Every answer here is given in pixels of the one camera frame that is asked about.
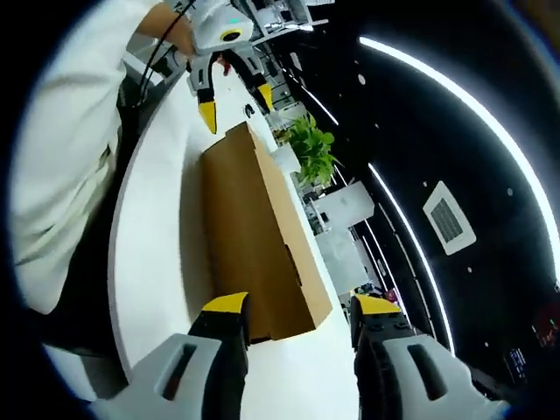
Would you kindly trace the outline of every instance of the ceiling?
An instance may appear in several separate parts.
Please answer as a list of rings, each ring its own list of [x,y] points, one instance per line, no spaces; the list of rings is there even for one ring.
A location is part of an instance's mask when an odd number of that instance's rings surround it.
[[[527,157],[560,225],[560,108],[543,65],[511,18],[491,2],[340,0],[313,9],[313,15],[328,18],[329,24],[277,38],[272,48],[339,123],[289,79],[292,93],[323,130],[335,135],[342,175],[361,180],[378,205],[368,222],[410,319],[430,331],[429,313],[437,339],[449,346],[417,247],[369,163],[425,253],[458,357],[501,382],[520,383],[504,360],[512,348],[520,348],[529,362],[538,359],[541,349],[532,325],[559,296],[553,290],[550,230],[532,185],[498,137],[455,95],[416,69],[360,45],[358,38],[367,36],[414,56],[484,104]],[[302,71],[290,53],[297,54]],[[449,256],[423,212],[440,180],[477,235],[472,246]],[[380,258],[365,225],[357,230]]]

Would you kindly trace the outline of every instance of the potted plant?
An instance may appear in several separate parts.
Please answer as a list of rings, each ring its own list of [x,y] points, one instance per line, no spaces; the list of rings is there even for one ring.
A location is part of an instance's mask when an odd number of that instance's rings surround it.
[[[334,171],[336,157],[331,155],[334,136],[317,128],[311,114],[300,117],[288,129],[278,133],[280,144],[289,144],[301,164],[299,181],[302,185],[319,181],[326,184]]]

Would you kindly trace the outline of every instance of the brown cardboard box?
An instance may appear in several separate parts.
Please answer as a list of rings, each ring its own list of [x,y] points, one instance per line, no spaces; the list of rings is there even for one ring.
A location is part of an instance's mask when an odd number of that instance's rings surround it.
[[[314,330],[332,306],[284,175],[246,123],[202,156],[217,296],[248,291],[251,340]]]

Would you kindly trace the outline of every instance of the white table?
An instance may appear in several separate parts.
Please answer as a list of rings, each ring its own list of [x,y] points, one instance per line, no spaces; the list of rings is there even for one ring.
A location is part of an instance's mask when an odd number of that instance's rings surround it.
[[[211,298],[200,202],[201,153],[245,121],[273,151],[264,116],[235,73],[214,66],[218,135],[200,118],[184,75],[143,133],[122,183],[109,248],[109,302],[125,374],[174,333],[188,333]],[[348,324],[290,179],[286,183],[332,301],[314,332],[248,350],[241,418],[358,418],[354,352]]]

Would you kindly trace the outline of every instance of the air conditioning vent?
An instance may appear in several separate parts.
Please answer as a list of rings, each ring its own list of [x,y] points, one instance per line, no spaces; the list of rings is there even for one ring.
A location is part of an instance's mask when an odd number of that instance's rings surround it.
[[[442,181],[437,183],[423,211],[448,256],[476,242],[463,210]]]
[[[445,242],[450,242],[463,233],[459,221],[449,208],[445,199],[441,199],[431,212],[431,217],[439,229],[439,233],[444,237]]]

